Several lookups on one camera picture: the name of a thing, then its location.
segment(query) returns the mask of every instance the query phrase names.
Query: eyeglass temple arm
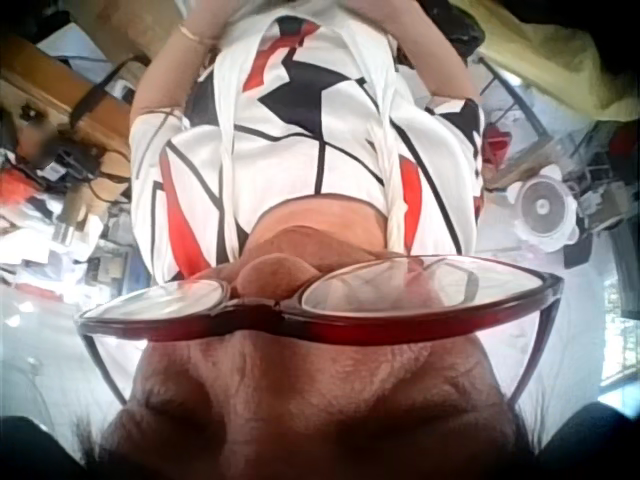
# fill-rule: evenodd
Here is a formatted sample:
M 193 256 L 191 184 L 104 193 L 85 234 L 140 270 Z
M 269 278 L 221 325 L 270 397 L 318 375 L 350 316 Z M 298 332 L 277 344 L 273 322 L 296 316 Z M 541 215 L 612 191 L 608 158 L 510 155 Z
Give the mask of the eyeglass temple arm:
M 555 300 L 551 305 L 540 312 L 540 321 L 538 325 L 538 332 L 533 342 L 533 348 L 531 349 L 531 355 L 524 367 L 524 372 L 516 384 L 516 388 L 513 390 L 509 403 L 516 405 L 522 396 L 522 393 L 529 385 L 533 374 L 540 363 L 542 354 L 545 350 L 551 331 L 553 330 L 553 324 L 560 308 L 560 299 Z
M 100 350 L 98 350 L 96 341 L 93 339 L 93 337 L 89 335 L 80 335 L 80 338 L 82 339 L 82 343 L 84 343 L 84 346 L 87 349 L 87 353 L 89 353 L 91 360 L 93 361 L 95 366 L 98 367 L 98 370 L 100 371 L 100 375 L 102 375 L 102 379 L 105 381 L 105 383 L 109 387 L 109 390 L 111 390 L 111 393 L 113 393 L 113 396 L 116 397 L 116 400 L 120 402 L 120 405 L 124 406 L 127 403 L 127 399 L 118 388 L 118 385 L 116 384 L 115 380 L 111 376 L 111 373 L 109 373 L 109 369 L 107 368 L 107 365 L 104 363 L 104 360 L 102 359 L 102 355 L 100 355 Z

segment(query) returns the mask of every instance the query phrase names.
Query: shirt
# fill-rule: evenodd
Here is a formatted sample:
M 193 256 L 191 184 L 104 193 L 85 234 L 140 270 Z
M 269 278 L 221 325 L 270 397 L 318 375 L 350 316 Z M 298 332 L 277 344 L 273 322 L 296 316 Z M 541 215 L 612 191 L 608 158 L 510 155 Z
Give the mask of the shirt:
M 134 234 L 160 283 L 232 260 L 229 243 L 241 252 L 261 215 L 291 199 L 338 194 L 390 215 L 396 166 L 379 160 L 371 128 L 380 116 L 375 85 L 326 19 L 282 11 L 256 34 L 259 48 L 237 89 L 233 172 L 224 172 L 220 161 L 215 74 L 224 81 L 225 72 L 216 70 L 218 61 L 197 81 L 184 115 L 159 110 L 132 126 Z M 359 38 L 387 46 L 367 48 L 366 55 L 391 56 L 381 32 L 354 17 L 349 22 L 364 32 Z M 420 109 L 395 75 L 390 120 L 404 251 L 470 253 L 482 186 L 482 111 L 469 99 L 433 99 Z M 226 205 L 225 185 L 232 189 Z M 225 232 L 229 221 L 233 242 Z

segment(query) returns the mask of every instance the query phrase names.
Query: white fan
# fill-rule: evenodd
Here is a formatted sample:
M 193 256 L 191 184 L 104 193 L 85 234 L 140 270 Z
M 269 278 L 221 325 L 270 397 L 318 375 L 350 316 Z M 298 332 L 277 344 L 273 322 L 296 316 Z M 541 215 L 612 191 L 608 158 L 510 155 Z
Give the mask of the white fan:
M 531 180 L 514 183 L 507 189 L 507 198 L 515 207 L 516 233 L 523 240 L 545 252 L 578 240 L 578 204 L 562 183 L 557 165 L 542 169 Z

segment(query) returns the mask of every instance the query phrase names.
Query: white strap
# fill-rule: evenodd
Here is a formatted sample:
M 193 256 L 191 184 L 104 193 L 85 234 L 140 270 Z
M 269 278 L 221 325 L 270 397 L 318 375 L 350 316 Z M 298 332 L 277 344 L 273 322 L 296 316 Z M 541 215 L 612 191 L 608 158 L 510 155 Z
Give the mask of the white strap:
M 388 208 L 387 248 L 404 252 L 404 213 L 402 178 L 395 131 L 391 126 L 391 106 L 396 91 L 396 72 L 387 38 L 378 30 L 326 0 L 311 0 L 296 5 L 295 10 L 278 8 L 248 17 L 232 26 L 221 43 L 221 53 L 213 69 L 213 82 L 221 132 L 222 208 L 224 235 L 230 261 L 239 255 L 238 235 L 233 209 L 233 138 L 235 108 L 245 79 L 249 75 L 261 40 L 279 17 L 293 15 L 306 18 L 336 31 L 354 55 L 367 83 L 372 86 L 380 121 L 369 125 Z M 375 55 L 365 52 L 380 52 Z

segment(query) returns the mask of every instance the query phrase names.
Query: neck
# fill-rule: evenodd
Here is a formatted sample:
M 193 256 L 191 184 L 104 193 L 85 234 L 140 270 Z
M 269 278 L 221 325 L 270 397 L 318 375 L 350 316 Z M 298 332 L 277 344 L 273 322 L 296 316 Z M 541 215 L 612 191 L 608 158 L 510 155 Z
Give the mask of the neck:
M 267 211 L 254 227 L 246 249 L 290 227 L 311 227 L 365 250 L 386 248 L 387 220 L 373 206 L 339 195 L 291 200 Z

